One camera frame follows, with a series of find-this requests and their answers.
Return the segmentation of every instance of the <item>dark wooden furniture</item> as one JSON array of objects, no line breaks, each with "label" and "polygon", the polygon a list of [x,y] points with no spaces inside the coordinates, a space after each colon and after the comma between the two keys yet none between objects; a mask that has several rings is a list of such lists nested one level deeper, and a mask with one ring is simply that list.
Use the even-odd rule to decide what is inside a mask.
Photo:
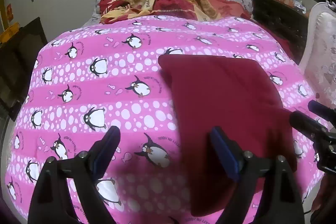
[{"label": "dark wooden furniture", "polygon": [[308,18],[278,0],[252,0],[253,18],[290,42],[294,61],[299,64],[305,51]]},{"label": "dark wooden furniture", "polygon": [[[40,39],[33,39],[31,44],[32,40],[27,44],[25,40],[29,35],[39,36]],[[46,44],[47,39],[39,17],[20,28],[8,42],[0,44],[0,78],[10,89],[11,97],[16,102],[11,106],[0,98],[0,105],[12,120],[16,119],[25,100],[38,52]]]}]

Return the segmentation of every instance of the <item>blue gripper pad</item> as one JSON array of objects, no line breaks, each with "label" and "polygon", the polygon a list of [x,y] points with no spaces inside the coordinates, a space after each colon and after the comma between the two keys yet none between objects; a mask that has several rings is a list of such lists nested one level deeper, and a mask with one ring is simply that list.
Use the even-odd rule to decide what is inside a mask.
[{"label": "blue gripper pad", "polygon": [[212,128],[210,141],[227,176],[234,181],[238,181],[240,178],[240,155],[242,153],[239,145],[231,141],[220,127]]}]

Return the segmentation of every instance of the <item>multicolored blanket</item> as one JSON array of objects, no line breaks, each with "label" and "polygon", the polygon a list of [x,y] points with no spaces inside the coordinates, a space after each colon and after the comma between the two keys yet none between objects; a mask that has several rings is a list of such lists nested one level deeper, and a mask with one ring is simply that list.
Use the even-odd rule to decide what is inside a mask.
[{"label": "multicolored blanket", "polygon": [[171,15],[198,21],[225,16],[250,18],[244,7],[228,0],[101,0],[101,22],[105,24],[145,15]]},{"label": "multicolored blanket", "polygon": [[[96,185],[117,223],[216,222],[221,212],[198,218],[190,214],[173,102],[158,65],[162,54],[256,60],[285,108],[317,119],[307,110],[315,94],[298,67],[267,32],[248,20],[143,16],[65,32],[39,52],[13,132],[4,194],[25,218],[46,159],[74,157],[114,125],[121,131],[120,145]],[[322,172],[312,142],[297,131],[293,142],[304,198]],[[87,223],[72,179],[68,186],[78,218]],[[261,192],[254,196],[245,223],[252,221],[260,197]]]}]

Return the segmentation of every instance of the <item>penguin print bedsheet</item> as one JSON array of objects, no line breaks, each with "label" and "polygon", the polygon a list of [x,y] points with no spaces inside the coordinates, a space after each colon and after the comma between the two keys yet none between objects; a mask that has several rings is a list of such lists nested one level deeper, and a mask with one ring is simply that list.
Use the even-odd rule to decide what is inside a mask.
[{"label": "penguin print bedsheet", "polygon": [[[317,119],[307,110],[314,92],[298,67],[251,21],[143,16],[65,32],[39,52],[11,140],[7,194],[25,218],[46,158],[72,158],[100,140],[110,126],[117,126],[120,145],[96,182],[117,223],[216,222],[221,212],[199,218],[189,212],[173,102],[158,65],[163,54],[256,60],[285,108]],[[322,172],[316,168],[312,142],[295,130],[293,142],[304,199]],[[68,188],[78,218],[87,223],[72,179]],[[260,197],[255,194],[245,223],[252,221]]]}]

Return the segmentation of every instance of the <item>metal bolt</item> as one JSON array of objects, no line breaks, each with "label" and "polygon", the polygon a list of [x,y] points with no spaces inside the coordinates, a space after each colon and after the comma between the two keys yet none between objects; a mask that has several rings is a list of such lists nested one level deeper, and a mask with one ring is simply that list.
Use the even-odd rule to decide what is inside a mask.
[{"label": "metal bolt", "polygon": [[244,151],[244,157],[246,158],[252,158],[253,157],[253,153],[251,151]]},{"label": "metal bolt", "polygon": [[285,162],[286,158],[283,155],[279,155],[278,160],[281,162]]},{"label": "metal bolt", "polygon": [[86,156],[87,156],[87,151],[81,151],[81,152],[79,152],[78,153],[78,156],[80,157],[80,158],[85,158]]},{"label": "metal bolt", "polygon": [[53,156],[50,156],[49,158],[47,158],[47,162],[48,163],[52,163],[56,158]]}]

